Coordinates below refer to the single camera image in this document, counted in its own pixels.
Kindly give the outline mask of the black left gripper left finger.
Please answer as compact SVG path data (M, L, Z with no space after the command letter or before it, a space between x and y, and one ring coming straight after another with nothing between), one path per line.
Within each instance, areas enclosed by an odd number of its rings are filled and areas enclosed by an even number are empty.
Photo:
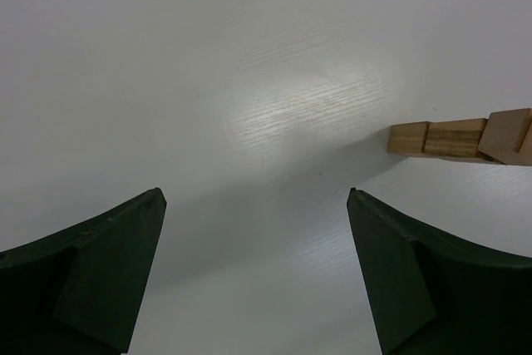
M3 354L125 354L165 218L159 188L1 253Z

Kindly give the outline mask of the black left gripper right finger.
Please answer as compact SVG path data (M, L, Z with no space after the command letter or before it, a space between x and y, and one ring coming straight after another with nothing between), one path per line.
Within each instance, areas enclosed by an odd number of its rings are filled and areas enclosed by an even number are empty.
M531 260L351 189L347 212L384 354L529 354Z

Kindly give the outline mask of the long light wood block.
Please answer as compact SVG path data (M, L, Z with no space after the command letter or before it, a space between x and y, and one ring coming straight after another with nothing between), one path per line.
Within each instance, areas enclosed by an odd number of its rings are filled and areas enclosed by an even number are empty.
M428 121L419 121L391 126L387 152L411 157L424 156L429 125Z

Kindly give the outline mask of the long striped wood block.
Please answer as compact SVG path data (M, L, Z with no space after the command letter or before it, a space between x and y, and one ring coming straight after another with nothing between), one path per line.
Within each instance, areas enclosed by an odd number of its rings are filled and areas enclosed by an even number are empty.
M430 122L424 155L458 162L499 164L479 151L486 124L485 118Z

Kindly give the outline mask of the small wood cube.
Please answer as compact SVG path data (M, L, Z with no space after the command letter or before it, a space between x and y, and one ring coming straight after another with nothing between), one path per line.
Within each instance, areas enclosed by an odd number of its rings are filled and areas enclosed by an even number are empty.
M478 151L505 165L531 166L531 109L492 112Z

